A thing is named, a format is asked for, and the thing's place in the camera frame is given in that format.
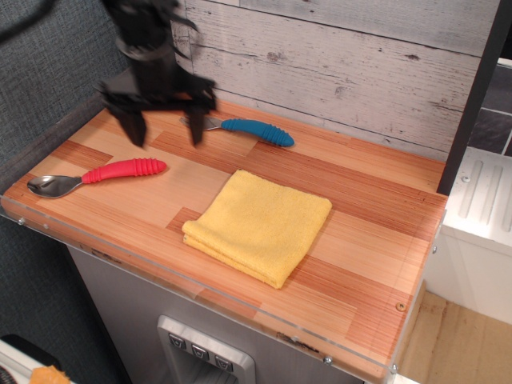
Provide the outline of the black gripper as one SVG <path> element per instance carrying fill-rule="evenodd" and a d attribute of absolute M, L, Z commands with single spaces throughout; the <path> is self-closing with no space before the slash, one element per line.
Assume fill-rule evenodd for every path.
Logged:
<path fill-rule="evenodd" d="M 128 58 L 129 68 L 101 83 L 106 102 L 117 108 L 111 113 L 128 139 L 144 147 L 146 123 L 140 111 L 183 110 L 194 146 L 202 141 L 205 116 L 216 109 L 214 82 L 184 70 L 176 61 L 172 45 L 156 49 L 118 45 Z"/>

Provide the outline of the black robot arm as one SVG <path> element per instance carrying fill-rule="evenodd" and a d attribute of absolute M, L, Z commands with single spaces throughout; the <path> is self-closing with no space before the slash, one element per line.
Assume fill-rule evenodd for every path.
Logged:
<path fill-rule="evenodd" d="M 176 14 L 177 1 L 104 1 L 117 27 L 117 47 L 129 60 L 122 74 L 99 88 L 105 107 L 116 117 L 129 140 L 143 147 L 146 141 L 144 111 L 180 110 L 188 118 L 192 143 L 202 141 L 205 116 L 216 109 L 214 81 L 183 69 L 176 57 L 185 55 L 175 46 L 171 24 L 197 30 Z"/>

